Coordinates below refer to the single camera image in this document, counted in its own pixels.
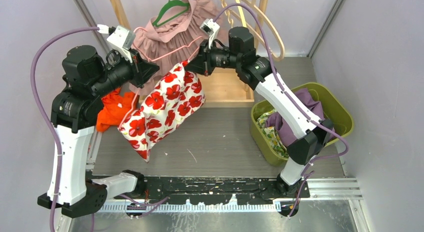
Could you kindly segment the pink hanger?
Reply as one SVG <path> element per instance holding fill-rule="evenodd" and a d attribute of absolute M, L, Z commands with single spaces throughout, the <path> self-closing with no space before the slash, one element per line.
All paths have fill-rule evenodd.
<path fill-rule="evenodd" d="M 176 26 L 137 27 L 133 31 L 135 39 L 132 48 L 136 49 L 143 59 L 157 64 L 160 69 L 144 85 L 136 88 L 129 84 L 129 90 L 138 95 L 138 99 L 147 97 L 158 81 L 177 63 L 192 59 L 199 44 L 206 34 L 199 28 L 189 26 L 178 29 Z"/>

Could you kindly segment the pink dress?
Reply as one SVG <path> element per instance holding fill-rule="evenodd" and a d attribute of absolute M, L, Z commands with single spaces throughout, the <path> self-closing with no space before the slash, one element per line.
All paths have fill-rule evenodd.
<path fill-rule="evenodd" d="M 129 89 L 141 97 L 147 96 L 156 83 L 179 62 L 193 58 L 199 44 L 207 39 L 200 26 L 206 19 L 213 19 L 219 9 L 212 0 L 183 0 L 189 3 L 188 11 L 174 7 L 167 11 L 159 26 L 154 26 L 155 18 L 147 25 L 134 30 L 132 47 L 143 59 L 159 66 L 157 71 L 141 89 L 130 84 Z"/>

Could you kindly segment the red floral garment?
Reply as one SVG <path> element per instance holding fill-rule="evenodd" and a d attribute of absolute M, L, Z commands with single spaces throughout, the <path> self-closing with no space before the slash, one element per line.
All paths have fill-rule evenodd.
<path fill-rule="evenodd" d="M 139 108 L 128 112 L 118 130 L 132 148 L 149 162 L 154 145 L 199 110 L 206 97 L 199 77 L 177 63 L 155 85 Z"/>

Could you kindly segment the green hanger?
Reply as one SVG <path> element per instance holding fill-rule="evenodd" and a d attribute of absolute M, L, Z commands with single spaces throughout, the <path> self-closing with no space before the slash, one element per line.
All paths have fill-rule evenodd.
<path fill-rule="evenodd" d="M 190 9 L 190 3 L 187 0 L 167 0 L 159 10 L 157 17 L 152 21 L 154 27 L 162 26 Z"/>

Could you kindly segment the lemon print skirt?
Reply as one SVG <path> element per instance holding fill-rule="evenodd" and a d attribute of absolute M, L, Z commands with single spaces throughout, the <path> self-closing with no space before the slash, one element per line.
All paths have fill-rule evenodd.
<path fill-rule="evenodd" d="M 256 124 L 272 150 L 276 154 L 288 158 L 287 146 L 296 138 L 285 119 L 275 109 L 272 109 L 261 114 L 256 119 Z"/>

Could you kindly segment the purple skirt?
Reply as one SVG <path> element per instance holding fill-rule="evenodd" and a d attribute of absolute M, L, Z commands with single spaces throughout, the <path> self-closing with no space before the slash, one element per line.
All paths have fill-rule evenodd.
<path fill-rule="evenodd" d="M 321 120 L 325 119 L 322 103 L 314 100 L 307 88 L 301 88 L 294 94 L 311 112 L 319 116 Z M 267 137 L 269 138 L 269 134 L 273 140 L 279 139 L 278 143 L 272 142 L 273 146 L 287 147 L 297 139 L 285 119 L 275 109 L 264 113 L 262 118 L 260 127 Z"/>

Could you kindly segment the green plastic basket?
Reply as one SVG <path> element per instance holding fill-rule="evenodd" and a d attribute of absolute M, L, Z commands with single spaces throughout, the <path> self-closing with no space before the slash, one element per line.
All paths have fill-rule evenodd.
<path fill-rule="evenodd" d="M 330 119 L 333 123 L 333 129 L 337 134 L 346 137 L 354 128 L 354 120 L 342 104 L 334 97 L 334 95 L 323 85 L 309 82 L 292 89 L 293 92 L 301 88 L 307 88 L 312 98 L 322 103 L 325 119 Z M 264 158 L 272 166 L 280 166 L 286 163 L 288 158 L 284 158 L 276 154 L 267 144 L 265 136 L 256 124 L 256 119 L 263 113 L 274 109 L 274 107 L 266 100 L 256 103 L 250 113 L 251 126 L 250 134 L 256 142 Z"/>

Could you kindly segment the yellow hanger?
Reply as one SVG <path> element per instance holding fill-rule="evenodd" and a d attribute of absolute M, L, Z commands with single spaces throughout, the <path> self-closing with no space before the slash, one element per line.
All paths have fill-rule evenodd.
<path fill-rule="evenodd" d="M 241 3 L 241 0 L 234 0 L 234 1 L 235 1 L 235 3 L 238 3 L 238 4 Z M 226 0 L 220 0 L 220 2 L 221 2 L 222 7 L 226 7 L 228 5 Z M 228 9 L 224 13 L 227 16 L 227 21 L 228 21 L 230 27 L 235 26 L 235 19 L 237 19 L 239 21 L 241 26 L 244 26 L 244 27 L 247 26 L 247 21 L 245 19 L 243 7 L 240 7 L 240 6 L 235 7 L 234 6 L 233 9 Z"/>

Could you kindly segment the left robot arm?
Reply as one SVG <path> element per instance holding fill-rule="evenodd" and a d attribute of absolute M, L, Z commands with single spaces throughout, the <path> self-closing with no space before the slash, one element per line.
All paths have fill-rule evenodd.
<path fill-rule="evenodd" d="M 142 85 L 159 66 L 141 58 L 134 49 L 129 59 L 112 50 L 114 63 L 105 63 L 91 45 L 72 48 L 62 61 L 65 88 L 53 100 L 50 124 L 59 143 L 54 165 L 61 175 L 52 176 L 49 190 L 37 203 L 47 209 L 60 208 L 63 215 L 78 218 L 96 213 L 106 200 L 129 194 L 141 198 L 146 192 L 144 175 L 124 170 L 103 179 L 86 177 L 89 145 L 95 131 L 102 98 L 127 82 Z"/>

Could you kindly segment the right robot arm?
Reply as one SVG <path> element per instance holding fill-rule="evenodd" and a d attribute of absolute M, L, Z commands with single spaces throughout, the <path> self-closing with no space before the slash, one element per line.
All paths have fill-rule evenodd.
<path fill-rule="evenodd" d="M 291 197 L 300 189 L 302 172 L 308 162 L 330 140 L 332 121 L 315 115 L 283 85 L 273 64 L 256 54 L 253 35 L 246 27 L 229 30 L 228 46 L 216 38 L 219 26 L 203 24 L 200 29 L 208 38 L 200 44 L 197 56 L 185 70 L 210 76 L 217 67 L 234 69 L 240 81 L 264 97 L 293 132 L 295 140 L 287 147 L 288 161 L 275 184 L 281 196 Z"/>

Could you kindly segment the wooden clothes rack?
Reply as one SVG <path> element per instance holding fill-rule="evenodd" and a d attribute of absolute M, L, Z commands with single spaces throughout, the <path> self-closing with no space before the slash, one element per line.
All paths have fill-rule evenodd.
<path fill-rule="evenodd" d="M 117 20 L 120 25 L 132 29 L 127 18 L 127 14 L 121 0 L 109 0 Z M 221 6 L 230 4 L 233 0 L 219 0 Z M 268 0 L 234 0 L 234 2 L 243 2 L 253 6 L 253 10 L 259 18 L 259 24 L 262 26 L 264 19 L 268 23 L 265 16 Z M 240 9 L 230 9 L 227 13 L 227 20 L 230 26 L 235 25 L 239 21 L 246 25 L 246 16 Z M 203 88 L 206 93 L 205 107 L 252 107 L 254 104 L 254 92 L 247 85 L 239 81 L 234 69 L 216 69 L 212 76 L 201 79 Z"/>

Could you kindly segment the orange cloth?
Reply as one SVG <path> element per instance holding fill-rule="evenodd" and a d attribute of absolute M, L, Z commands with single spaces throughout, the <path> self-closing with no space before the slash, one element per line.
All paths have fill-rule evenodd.
<path fill-rule="evenodd" d="M 97 115 L 96 130 L 104 132 L 110 127 L 118 127 L 123 119 L 135 109 L 138 95 L 134 92 L 120 94 L 118 88 L 101 99 L 103 109 Z"/>

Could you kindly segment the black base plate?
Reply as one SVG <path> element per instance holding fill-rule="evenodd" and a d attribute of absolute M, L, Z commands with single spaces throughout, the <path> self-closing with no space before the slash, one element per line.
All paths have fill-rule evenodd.
<path fill-rule="evenodd" d="M 276 211 L 294 216 L 301 199 L 309 198 L 306 182 L 298 182 L 288 192 L 273 178 L 230 177 L 145 177 L 126 210 L 136 215 L 154 212 L 260 212 Z"/>

